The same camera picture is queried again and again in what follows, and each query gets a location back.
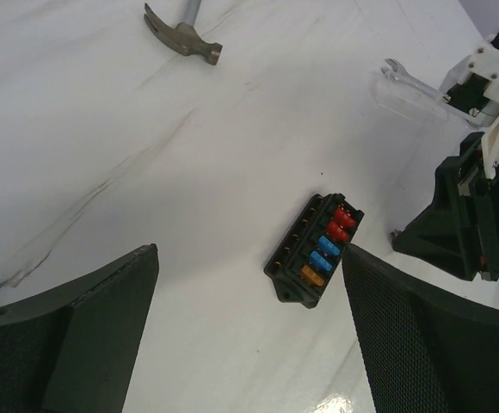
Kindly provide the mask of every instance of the wrench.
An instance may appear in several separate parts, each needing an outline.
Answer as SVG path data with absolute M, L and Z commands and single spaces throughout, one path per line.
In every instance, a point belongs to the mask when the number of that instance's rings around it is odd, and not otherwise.
M 440 101 L 444 97 L 444 94 L 439 90 L 410 75 L 406 71 L 404 66 L 401 63 L 397 62 L 395 59 L 386 59 L 385 62 L 391 68 L 382 67 L 381 71 L 384 75 L 390 77 L 395 82 L 406 83 L 409 86 L 412 86 L 414 89 L 422 92 L 425 96 L 429 96 L 436 101 Z

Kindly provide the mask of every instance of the white marble surface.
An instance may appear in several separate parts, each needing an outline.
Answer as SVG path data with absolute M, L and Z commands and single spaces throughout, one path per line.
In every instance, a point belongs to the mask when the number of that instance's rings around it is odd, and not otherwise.
M 142 14 L 0 0 L 0 268 L 98 193 L 0 305 L 157 243 L 126 413 L 373 411 L 341 271 L 312 311 L 278 303 L 262 273 L 314 191 L 367 213 L 358 245 L 499 308 L 499 283 L 455 280 L 385 236 L 398 200 L 423 196 L 409 171 L 431 183 L 458 142 L 381 107 L 375 76 L 393 57 L 439 84 L 480 39 L 457 0 L 206 0 L 196 27 L 224 44 L 216 67 L 176 56 Z

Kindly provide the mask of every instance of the hammer handle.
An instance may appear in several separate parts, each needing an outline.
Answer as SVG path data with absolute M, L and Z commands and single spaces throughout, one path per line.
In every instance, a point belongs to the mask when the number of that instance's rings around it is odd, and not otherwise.
M 182 21 L 187 23 L 189 26 L 194 27 L 196 23 L 196 16 L 198 11 L 200 11 L 201 0 L 188 0 L 187 11 L 182 18 Z

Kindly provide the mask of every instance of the hammer head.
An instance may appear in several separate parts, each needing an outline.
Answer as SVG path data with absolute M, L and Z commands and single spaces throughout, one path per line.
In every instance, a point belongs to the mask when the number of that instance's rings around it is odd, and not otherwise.
M 223 48 L 219 43 L 206 43 L 187 23 L 179 23 L 176 28 L 171 28 L 151 10 L 148 4 L 145 4 L 145 11 L 146 25 L 167 47 L 183 56 L 199 54 L 210 65 L 217 64 Z

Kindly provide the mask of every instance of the black fuse box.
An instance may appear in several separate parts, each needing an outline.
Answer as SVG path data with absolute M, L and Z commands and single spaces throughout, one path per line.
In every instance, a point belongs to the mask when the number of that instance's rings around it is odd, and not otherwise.
M 342 194 L 313 195 L 265 266 L 278 300 L 316 307 L 363 217 Z

